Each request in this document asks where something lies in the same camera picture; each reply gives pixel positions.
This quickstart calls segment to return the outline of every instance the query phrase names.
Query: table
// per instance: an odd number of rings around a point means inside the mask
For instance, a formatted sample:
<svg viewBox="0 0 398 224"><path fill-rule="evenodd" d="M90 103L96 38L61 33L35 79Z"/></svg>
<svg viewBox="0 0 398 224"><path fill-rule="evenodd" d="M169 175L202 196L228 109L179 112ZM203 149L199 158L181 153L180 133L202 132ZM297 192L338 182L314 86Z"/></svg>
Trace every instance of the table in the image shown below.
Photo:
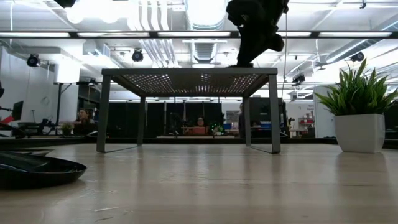
<svg viewBox="0 0 398 224"><path fill-rule="evenodd" d="M249 98L269 84L272 150L280 152L279 105L276 68L114 68L102 69L101 113L96 150L106 153L111 80L141 98L137 145L144 139L146 97L242 97L246 145L251 146Z"/></svg>

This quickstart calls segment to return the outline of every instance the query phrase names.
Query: computer monitor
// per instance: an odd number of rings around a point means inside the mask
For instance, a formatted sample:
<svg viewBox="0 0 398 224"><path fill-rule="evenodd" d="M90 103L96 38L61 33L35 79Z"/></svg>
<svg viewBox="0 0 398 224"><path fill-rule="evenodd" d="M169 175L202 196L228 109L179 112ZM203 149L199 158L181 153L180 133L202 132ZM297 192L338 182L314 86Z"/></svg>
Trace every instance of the computer monitor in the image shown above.
<svg viewBox="0 0 398 224"><path fill-rule="evenodd" d="M22 116L22 108L24 107L24 102L20 101L18 103L14 103L14 107L12 108L12 118L14 121L21 120Z"/></svg>

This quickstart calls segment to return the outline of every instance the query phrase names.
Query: ceiling duct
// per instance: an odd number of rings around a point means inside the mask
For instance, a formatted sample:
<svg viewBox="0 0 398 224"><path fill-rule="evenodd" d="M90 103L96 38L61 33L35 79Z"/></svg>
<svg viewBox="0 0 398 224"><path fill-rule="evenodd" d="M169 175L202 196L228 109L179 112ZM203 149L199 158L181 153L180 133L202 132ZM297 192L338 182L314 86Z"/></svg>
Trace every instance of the ceiling duct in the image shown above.
<svg viewBox="0 0 398 224"><path fill-rule="evenodd" d="M398 31L398 15L393 16L389 20L383 22L382 24L375 27L377 31ZM364 39L364 40L353 40L350 43L346 44L345 46L341 47L340 49L332 52L329 54L325 59L320 60L318 65L328 65L331 63L339 62L345 58L348 58L380 41L383 39ZM315 56L311 56L308 60L316 59ZM301 64L299 67L294 68L291 72L296 70L304 71L308 68L312 67L312 62L305 62Z"/></svg>
<svg viewBox="0 0 398 224"><path fill-rule="evenodd" d="M223 28L227 0L184 0L184 3L190 30L221 30ZM197 62L210 63L214 59L217 44L192 43L191 45L193 58Z"/></svg>

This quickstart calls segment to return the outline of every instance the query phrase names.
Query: person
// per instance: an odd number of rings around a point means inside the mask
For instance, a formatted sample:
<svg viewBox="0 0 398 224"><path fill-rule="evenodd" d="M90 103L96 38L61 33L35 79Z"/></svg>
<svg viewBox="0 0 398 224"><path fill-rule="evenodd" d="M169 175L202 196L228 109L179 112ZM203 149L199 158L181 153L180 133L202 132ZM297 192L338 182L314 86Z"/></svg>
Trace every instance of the person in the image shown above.
<svg viewBox="0 0 398 224"><path fill-rule="evenodd" d="M190 130L190 134L206 135L208 133L208 127L205 126L205 119L202 116L198 117L195 127Z"/></svg>
<svg viewBox="0 0 398 224"><path fill-rule="evenodd" d="M243 103L239 106L241 109L241 113L239 114L239 120L238 120L238 128L239 128L239 137L244 138L245 135L245 127L244 127L244 115L243 115Z"/></svg>
<svg viewBox="0 0 398 224"><path fill-rule="evenodd" d="M95 122L90 118L90 112L85 109L79 111L79 118L73 122L74 135L87 135L97 130Z"/></svg>

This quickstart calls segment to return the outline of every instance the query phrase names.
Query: ceiling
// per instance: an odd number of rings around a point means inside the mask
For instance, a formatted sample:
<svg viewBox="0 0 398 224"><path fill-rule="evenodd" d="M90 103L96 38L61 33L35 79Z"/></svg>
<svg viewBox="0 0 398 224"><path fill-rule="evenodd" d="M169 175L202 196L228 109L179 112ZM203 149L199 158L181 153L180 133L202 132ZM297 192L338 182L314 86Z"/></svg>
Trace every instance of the ceiling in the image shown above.
<svg viewBox="0 0 398 224"><path fill-rule="evenodd" d="M195 8L196 13L203 14L207 20L211 20L211 15L215 10L210 8L215 2L226 0L171 0L167 1L167 25L170 30L187 30L191 28L187 22L187 12L185 12L184 2L200 1L201 4ZM74 24L68 20L66 10L58 6L54 1L39 0L15 0L0 1L0 30L1 31L109 31L109 30L132 30L132 25L128 21L137 22L136 15L141 19L146 3L138 1L138 13L133 13L131 3L136 1L111 1L95 0L96 4L87 12L87 18ZM158 4L157 24L151 23L153 3ZM362 5L360 0L290 0L290 11L286 17L283 15L278 26L279 30L361 30L361 31L380 31L387 25L398 21L398 1L397 0L367 0L365 9L359 9ZM163 1L148 0L148 21L151 30L163 29L161 20L161 7ZM116 22L106 23L100 16L114 15L119 17ZM236 30L229 20L224 19L221 30ZM187 40L172 39L170 45L167 42L155 40L152 49L158 48L162 52L163 58L167 60L165 48L172 47L178 65L181 67L197 66L197 61L192 59L192 44L183 43ZM325 66L326 70L318 70L313 66L313 62L324 62L328 55L333 55L338 50L352 48L355 43L362 40L352 39L289 39L286 41L286 49L282 52L271 50L264 52L255 61L255 67L277 67L279 70L278 82L282 82L284 74L287 81L291 82L296 74L303 73L306 82L330 83L338 81L338 69L347 68L347 63L341 60L337 63ZM236 62L236 55L239 49L239 39L218 39L216 51L213 52L214 59L207 65L225 67ZM105 65L102 60L88 60L84 53L84 40L43 40L43 39L19 39L12 41L12 47L59 47L68 52L75 60L79 60L83 65L82 76L92 76L101 79L100 71L109 66L116 67L153 67L153 61L147 55L143 41L137 39L99 39L95 41L97 49L101 51L106 44L111 50L111 65ZM136 48L143 48L144 59L141 62L133 62L131 55ZM393 77L398 76L396 70L397 61L392 58L398 56L398 41L381 40L376 44L362 49L362 52L369 59L369 66L377 67L388 71Z"/></svg>

